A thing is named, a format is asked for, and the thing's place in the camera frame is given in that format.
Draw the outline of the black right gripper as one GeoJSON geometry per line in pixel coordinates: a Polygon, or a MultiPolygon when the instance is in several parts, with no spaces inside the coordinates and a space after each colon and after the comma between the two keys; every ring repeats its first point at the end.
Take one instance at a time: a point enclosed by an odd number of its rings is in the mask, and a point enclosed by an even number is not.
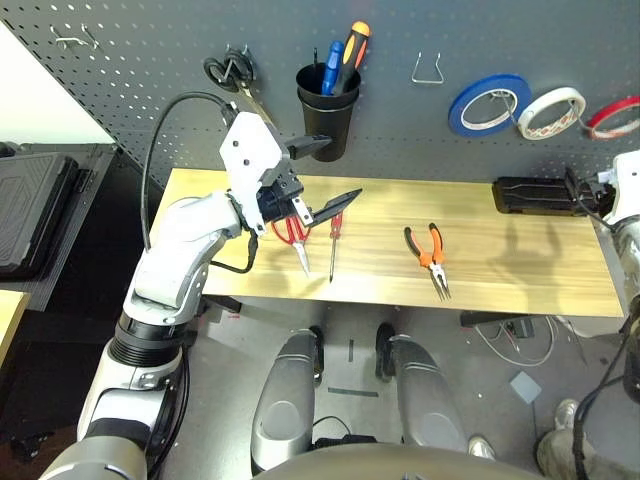
{"type": "Polygon", "coordinates": [[[584,213],[604,220],[612,211],[617,193],[612,185],[579,180],[571,167],[565,168],[564,184],[571,201],[584,213]]]}

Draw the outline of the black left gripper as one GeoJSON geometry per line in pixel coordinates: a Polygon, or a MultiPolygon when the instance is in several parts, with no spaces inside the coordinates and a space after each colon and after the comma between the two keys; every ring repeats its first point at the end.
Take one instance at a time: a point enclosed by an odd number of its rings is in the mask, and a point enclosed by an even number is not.
{"type": "MultiPolygon", "coordinates": [[[[289,139],[286,149],[292,160],[298,160],[322,150],[332,141],[327,135],[305,135],[289,139]]],[[[289,160],[281,160],[275,167],[268,169],[261,182],[256,198],[265,223],[298,216],[309,228],[331,220],[362,193],[361,188],[346,192],[329,200],[322,209],[311,213],[301,198],[304,187],[289,160]]]]}

